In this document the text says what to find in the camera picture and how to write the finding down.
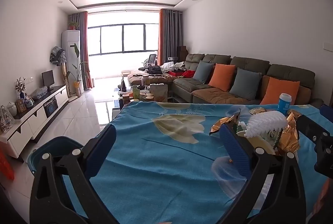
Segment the small black monitor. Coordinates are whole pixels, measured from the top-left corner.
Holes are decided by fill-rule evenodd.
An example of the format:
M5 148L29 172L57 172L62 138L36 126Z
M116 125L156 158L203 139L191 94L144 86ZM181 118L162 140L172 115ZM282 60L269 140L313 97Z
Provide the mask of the small black monitor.
M54 74L52 70L42 73L43 85L47 87L47 90L51 90L51 86L54 84Z

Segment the orange cushion near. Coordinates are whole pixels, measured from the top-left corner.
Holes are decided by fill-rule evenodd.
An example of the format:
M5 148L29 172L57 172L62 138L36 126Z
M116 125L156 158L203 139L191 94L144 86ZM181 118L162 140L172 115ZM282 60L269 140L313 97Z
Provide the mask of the orange cushion near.
M300 82L292 82L288 80L279 80L269 78L265 95L261 101L261 105L278 104L279 96L282 93L287 93L291 96L291 105L295 103L297 93L299 91Z

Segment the dark green sectional sofa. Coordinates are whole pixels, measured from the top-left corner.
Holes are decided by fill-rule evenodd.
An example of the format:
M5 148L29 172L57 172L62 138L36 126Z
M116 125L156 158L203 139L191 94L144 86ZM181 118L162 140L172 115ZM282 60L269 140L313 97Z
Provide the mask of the dark green sectional sofa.
M218 54L188 54L183 74L172 84L173 98L183 103L270 104L280 93L292 96L295 105L321 107L313 97L315 73L269 61Z

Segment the left grey orange curtain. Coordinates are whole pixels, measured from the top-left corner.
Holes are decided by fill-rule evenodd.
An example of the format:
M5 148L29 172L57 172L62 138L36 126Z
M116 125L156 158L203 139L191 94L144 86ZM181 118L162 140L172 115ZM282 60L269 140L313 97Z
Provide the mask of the left grey orange curtain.
M84 90L93 87L90 69L89 69L89 55L87 49L87 19L88 12L74 13L68 16L68 28L74 28L80 32L80 59L82 64L82 82Z

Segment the grey-blue cushion far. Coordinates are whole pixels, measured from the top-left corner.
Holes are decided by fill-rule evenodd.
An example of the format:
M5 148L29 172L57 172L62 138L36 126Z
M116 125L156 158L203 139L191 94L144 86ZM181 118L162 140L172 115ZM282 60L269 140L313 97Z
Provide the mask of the grey-blue cushion far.
M200 61L199 65L196 68L193 79L195 79L201 83L205 83L207 81L208 76L210 75L212 68L213 68L212 63Z

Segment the teal trash bin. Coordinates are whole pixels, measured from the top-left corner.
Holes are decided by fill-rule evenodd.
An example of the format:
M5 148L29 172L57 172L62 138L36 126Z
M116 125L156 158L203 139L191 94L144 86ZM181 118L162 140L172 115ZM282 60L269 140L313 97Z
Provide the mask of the teal trash bin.
M32 175L34 175L38 168L38 163L42 159L45 153L49 153L52 157L62 157L63 155L68 155L74 149L81 149L83 145L79 142L66 137L58 136L55 137L44 145L36 149L28 156L27 164Z

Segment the gold foil snack wrapper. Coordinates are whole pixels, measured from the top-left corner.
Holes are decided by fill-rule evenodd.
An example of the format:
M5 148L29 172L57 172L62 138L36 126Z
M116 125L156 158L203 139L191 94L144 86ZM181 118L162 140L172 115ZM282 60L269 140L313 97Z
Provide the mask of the gold foil snack wrapper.
M224 123L233 123L233 126L236 127L236 134L240 137L244 137L246 126L248 120L251 116L263 113L267 111L276 111L268 110L263 107L248 108L243 105L232 106L226 115L219 119L211 127L211 136L218 136L220 127ZM288 115L285 115L287 119L287 126L283 129L276 140L273 140L268 137L256 136L252 138L246 138L250 144L256 148L261 147L269 154L279 154L283 152L296 152L300 148L299 144L299 134L296 130L296 120L298 117L297 112L291 111Z

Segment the tall potted plant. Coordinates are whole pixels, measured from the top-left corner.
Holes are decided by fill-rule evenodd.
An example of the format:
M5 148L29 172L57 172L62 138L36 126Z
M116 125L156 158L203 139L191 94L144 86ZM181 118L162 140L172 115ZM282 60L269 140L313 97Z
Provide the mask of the tall potted plant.
M81 62L79 44L68 42L67 46L67 80L70 85L71 93L78 98L82 95L82 68L87 62Z

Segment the cluttered coffee table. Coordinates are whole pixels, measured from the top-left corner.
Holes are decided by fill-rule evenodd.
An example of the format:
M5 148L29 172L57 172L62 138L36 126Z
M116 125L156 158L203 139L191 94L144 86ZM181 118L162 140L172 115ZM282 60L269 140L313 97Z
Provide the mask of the cluttered coffee table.
M169 73L157 75L139 70L129 72L127 76L129 85L126 86L126 91L124 90L124 78L119 85L118 107L112 109L112 119L115 119L122 108L132 100L167 102L172 97L171 87L177 78L178 76Z

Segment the grey-blue cushion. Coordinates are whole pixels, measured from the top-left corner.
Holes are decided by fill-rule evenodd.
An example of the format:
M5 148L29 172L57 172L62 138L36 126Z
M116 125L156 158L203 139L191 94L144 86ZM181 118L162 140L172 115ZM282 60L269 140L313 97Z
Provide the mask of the grey-blue cushion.
M210 75L212 68L213 68L212 63L200 61L199 65L196 68L193 79L195 79L201 83L205 83L207 81L208 76Z
M238 67L230 94L247 100L254 100L261 80L261 73Z

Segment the grey-blue cushion near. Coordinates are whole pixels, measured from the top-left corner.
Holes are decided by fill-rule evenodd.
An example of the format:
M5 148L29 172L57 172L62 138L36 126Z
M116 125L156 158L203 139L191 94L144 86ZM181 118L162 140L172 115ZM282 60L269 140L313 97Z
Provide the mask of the grey-blue cushion near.
M238 67L230 94L247 100L254 100L261 80L261 73Z

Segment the white standing air conditioner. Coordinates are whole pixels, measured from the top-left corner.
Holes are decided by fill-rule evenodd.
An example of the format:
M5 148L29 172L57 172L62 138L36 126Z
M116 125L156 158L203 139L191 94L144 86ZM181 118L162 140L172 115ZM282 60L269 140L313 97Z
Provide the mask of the white standing air conditioner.
M70 95L81 97L82 64L80 53L80 31L66 30L62 32L61 47L66 53L66 79Z

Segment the white black TV cabinet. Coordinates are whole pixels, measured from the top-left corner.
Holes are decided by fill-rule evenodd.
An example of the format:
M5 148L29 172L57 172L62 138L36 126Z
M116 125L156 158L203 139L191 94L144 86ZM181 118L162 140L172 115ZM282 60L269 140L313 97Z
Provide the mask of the white black TV cabinet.
M46 114L45 103L54 100L56 109ZM15 159L20 158L29 141L38 142L54 119L68 104L67 89L64 85L54 86L51 91L37 100L34 106L15 116L15 124L6 133L1 133L2 151Z

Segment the blue white paper cup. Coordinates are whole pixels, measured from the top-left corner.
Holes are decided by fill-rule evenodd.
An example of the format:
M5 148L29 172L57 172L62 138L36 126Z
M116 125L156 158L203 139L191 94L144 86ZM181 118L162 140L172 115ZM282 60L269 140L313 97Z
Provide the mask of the blue white paper cup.
M287 115L290 104L292 102L292 97L287 93L281 93L279 96L277 110L283 115Z

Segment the orange plastic bag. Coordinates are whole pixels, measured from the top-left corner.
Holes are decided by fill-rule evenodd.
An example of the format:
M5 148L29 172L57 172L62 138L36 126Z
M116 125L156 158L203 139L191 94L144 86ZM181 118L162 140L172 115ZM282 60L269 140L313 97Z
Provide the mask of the orange plastic bag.
M15 179L14 170L2 150L0 151L0 171L8 180L13 181Z

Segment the orange cushion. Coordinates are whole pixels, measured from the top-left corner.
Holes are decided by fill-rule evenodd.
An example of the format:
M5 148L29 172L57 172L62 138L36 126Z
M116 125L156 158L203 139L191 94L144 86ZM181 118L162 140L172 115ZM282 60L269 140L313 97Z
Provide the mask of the orange cushion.
M292 82L288 80L279 80L269 78L265 95L261 101L261 105L278 104L279 96L282 93L287 93L291 96L291 105L295 103L297 93L299 91L300 82Z
M234 65L224 65L217 63L208 85L214 88L218 88L224 92L228 91L230 89L235 71L236 66Z

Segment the orange cushion far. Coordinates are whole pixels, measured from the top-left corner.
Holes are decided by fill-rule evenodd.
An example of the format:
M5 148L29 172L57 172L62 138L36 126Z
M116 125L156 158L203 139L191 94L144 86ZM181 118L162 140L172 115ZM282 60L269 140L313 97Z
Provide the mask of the orange cushion far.
M228 91L230 89L235 71L236 66L234 65L224 65L217 63L208 85L214 88L218 88L224 92Z

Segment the right orange grey curtain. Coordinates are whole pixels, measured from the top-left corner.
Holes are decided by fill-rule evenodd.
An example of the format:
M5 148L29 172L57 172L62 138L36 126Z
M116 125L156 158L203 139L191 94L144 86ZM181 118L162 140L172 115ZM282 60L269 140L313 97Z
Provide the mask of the right orange grey curtain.
M177 56L177 48L183 46L183 13L172 9L159 11L158 64Z

